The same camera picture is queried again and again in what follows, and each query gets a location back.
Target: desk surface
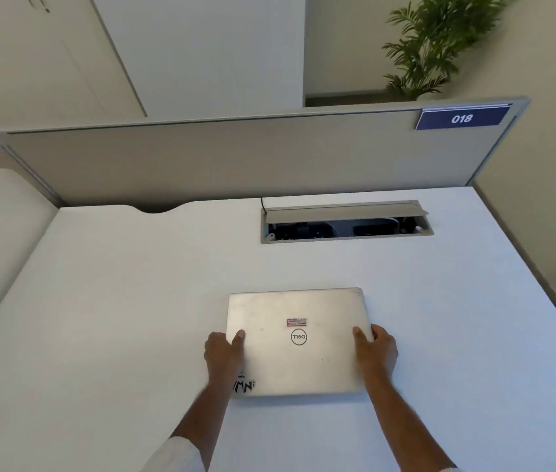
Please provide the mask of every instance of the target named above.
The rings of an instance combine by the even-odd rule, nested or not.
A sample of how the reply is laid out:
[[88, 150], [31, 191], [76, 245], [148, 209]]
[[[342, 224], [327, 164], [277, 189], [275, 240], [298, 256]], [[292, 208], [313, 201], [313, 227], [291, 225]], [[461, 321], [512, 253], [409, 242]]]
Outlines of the desk surface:
[[[460, 467], [556, 470], [556, 310], [472, 189], [265, 205], [409, 199], [434, 236], [261, 245], [258, 199], [60, 210], [0, 305], [0, 471], [139, 470], [203, 386], [229, 293], [351, 286]], [[364, 395], [233, 400], [212, 463], [397, 469]]]

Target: hand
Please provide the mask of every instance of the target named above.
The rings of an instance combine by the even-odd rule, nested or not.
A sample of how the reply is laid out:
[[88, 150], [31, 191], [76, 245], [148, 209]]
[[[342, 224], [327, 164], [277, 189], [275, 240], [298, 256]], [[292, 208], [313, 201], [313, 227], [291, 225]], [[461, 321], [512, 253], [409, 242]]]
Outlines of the hand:
[[398, 358], [396, 340], [379, 325], [372, 325], [372, 333], [374, 341], [369, 342], [361, 328], [355, 326], [352, 329], [361, 375], [366, 379], [372, 374], [383, 374], [391, 381]]
[[208, 383], [227, 383], [231, 387], [243, 367], [245, 331], [236, 333], [232, 344], [224, 333], [210, 333], [204, 344], [204, 359], [208, 365]]

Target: red sticker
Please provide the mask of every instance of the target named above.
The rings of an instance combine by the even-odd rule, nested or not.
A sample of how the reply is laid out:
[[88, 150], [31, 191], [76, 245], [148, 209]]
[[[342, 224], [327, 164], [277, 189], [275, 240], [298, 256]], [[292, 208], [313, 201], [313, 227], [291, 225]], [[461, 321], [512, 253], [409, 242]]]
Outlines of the red sticker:
[[306, 326], [306, 318], [290, 318], [287, 320], [287, 326]]

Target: silver laptop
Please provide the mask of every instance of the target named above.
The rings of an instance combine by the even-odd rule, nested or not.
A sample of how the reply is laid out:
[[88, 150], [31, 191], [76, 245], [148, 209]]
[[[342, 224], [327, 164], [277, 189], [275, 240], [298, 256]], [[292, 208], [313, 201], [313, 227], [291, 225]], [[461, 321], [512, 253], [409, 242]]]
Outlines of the silver laptop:
[[360, 391], [353, 326], [373, 340], [361, 288], [231, 294], [228, 341], [245, 330], [235, 396]]

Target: green leaves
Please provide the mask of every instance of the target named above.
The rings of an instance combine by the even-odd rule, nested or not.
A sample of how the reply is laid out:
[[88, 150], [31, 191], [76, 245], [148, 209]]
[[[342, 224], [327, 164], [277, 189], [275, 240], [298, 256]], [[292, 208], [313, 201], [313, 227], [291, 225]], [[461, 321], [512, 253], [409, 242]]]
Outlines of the green leaves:
[[386, 43], [386, 57], [403, 73], [386, 75], [387, 89], [403, 99], [417, 99], [450, 82], [455, 60], [496, 27], [510, 0], [422, 0], [394, 10], [388, 23], [402, 24], [397, 43]]

